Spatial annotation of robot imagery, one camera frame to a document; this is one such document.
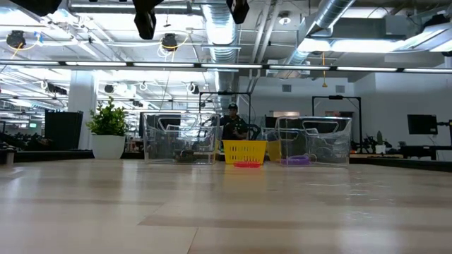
air vent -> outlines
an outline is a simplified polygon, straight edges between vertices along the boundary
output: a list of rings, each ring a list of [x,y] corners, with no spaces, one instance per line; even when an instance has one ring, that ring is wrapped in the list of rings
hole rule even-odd
[[[345,93],[345,86],[344,85],[336,85],[336,93]]]
[[[282,85],[282,91],[283,92],[291,92],[292,91],[292,85]]]

ductwork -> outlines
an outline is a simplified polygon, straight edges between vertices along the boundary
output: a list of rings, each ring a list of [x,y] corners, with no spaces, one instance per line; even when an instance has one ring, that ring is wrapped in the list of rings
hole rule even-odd
[[[212,4],[202,6],[204,17],[206,18],[206,32],[210,44],[231,45],[237,39],[237,26],[232,19],[230,11],[225,4]],[[236,63],[237,50],[228,48],[211,47],[210,57],[214,63]],[[237,73],[215,72],[215,87],[217,91],[234,90],[233,84],[237,82]],[[227,108],[229,101],[220,98],[222,109]]]
[[[355,2],[355,0],[322,0],[314,22],[323,29],[329,29]]]
[[[307,19],[303,20],[300,28],[303,38],[299,40],[301,44],[306,35],[311,34],[322,29],[331,29],[339,18],[346,12],[346,10],[355,2],[355,0],[322,0],[319,4],[319,10],[312,17],[311,22]],[[303,51],[302,48],[295,49],[289,58],[286,59],[285,64],[301,65],[308,57],[310,52]],[[279,78],[295,78],[293,71],[281,71],[277,74]]]

yellow basket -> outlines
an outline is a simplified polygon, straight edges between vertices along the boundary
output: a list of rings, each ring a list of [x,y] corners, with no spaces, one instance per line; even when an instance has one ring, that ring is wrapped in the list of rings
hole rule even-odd
[[[226,164],[234,162],[263,163],[267,141],[224,140]]]
[[[267,152],[271,162],[279,162],[281,160],[281,141],[268,141]]]

potted plant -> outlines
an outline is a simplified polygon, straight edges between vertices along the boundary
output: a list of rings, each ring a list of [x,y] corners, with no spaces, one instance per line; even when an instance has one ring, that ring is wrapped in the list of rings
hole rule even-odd
[[[86,126],[93,132],[93,154],[96,159],[120,159],[124,151],[127,130],[124,108],[115,108],[113,98],[104,108],[99,103],[99,114],[90,111],[92,121]]]
[[[379,131],[376,134],[375,153],[378,154],[378,155],[386,153],[386,146],[384,144],[383,135],[381,134],[381,131]]]

purple object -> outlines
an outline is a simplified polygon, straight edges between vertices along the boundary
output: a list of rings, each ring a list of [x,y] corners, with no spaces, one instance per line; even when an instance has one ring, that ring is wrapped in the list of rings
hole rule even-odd
[[[282,159],[281,164],[288,166],[305,166],[311,164],[309,157],[306,155],[297,155],[289,157],[289,159]]]

